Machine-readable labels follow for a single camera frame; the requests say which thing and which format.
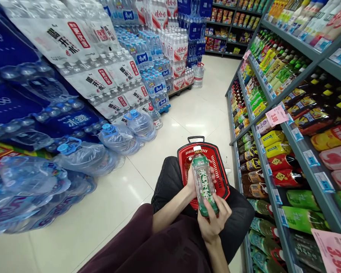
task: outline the leg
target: leg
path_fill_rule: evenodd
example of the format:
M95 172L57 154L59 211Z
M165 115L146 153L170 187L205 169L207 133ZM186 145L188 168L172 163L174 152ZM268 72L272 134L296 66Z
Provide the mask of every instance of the leg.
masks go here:
M164 207L181 189L183 189L183 183L178 159L166 157L152 197L154 213ZM196 211L191 205L187 205L182 213L194 218L197 217Z
M220 238L226 261L229 264L244 241L255 210L246 198L231 186L226 202L232 209L232 214L226 221L223 231L220 232Z

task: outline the shopping basket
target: shopping basket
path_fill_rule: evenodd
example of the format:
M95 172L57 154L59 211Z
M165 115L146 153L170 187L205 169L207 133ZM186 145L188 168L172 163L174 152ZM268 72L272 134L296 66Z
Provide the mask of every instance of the shopping basket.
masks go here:
M190 142L191 139L194 138L202 138L202 142ZM215 176L217 183L215 184L216 194L223 199L226 199L230 195L229 183L227 180L226 172L224 165L221 160L221 155L219 152L219 148L216 145L205 142L204 136L194 136L188 137L188 144L184 145L183 147L179 148L177 151L178 154L178 162L181 168L182 173L182 181L183 185L187 184L188 178L188 170L185 169L185 162L186 158L192 156L194 154L193 147L194 146L201 146L202 153L207 157L208 161L210 162L210 166L215 170ZM191 206L195 210L198 209L198 202L197 198L194 198L191 201Z

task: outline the supermarket aisle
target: supermarket aisle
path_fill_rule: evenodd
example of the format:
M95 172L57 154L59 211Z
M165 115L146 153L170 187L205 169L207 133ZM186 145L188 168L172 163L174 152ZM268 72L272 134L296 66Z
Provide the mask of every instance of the supermarket aisle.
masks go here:
M49 227L0 236L0 273L77 272L128 223L137 207L150 202L163 159L177 156L189 136L205 136L220 149L225 167L232 168L224 95L240 61L204 56L203 62L203 88L173 97L156 139L127 158L121 169L100 178L94 193ZM242 272L240 251L230 268Z

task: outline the finger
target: finger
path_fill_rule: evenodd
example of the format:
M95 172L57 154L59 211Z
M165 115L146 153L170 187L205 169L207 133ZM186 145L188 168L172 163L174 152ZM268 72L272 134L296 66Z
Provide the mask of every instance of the finger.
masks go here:
M210 223L215 222L217 220L216 214L213 211L213 208L211 207L210 203L208 202L207 199L203 199L203 204L205 205L207 212L208 212L208 217L210 218Z

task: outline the red packaged drink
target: red packaged drink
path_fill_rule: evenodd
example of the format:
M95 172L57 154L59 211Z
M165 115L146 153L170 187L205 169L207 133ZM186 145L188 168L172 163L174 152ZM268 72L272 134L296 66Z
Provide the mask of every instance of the red packaged drink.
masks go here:
M301 173L291 169L274 171L273 177L275 185L280 187L299 187L304 181Z
M268 162L272 171L294 169L299 166L298 161L294 157L285 154L268 158Z

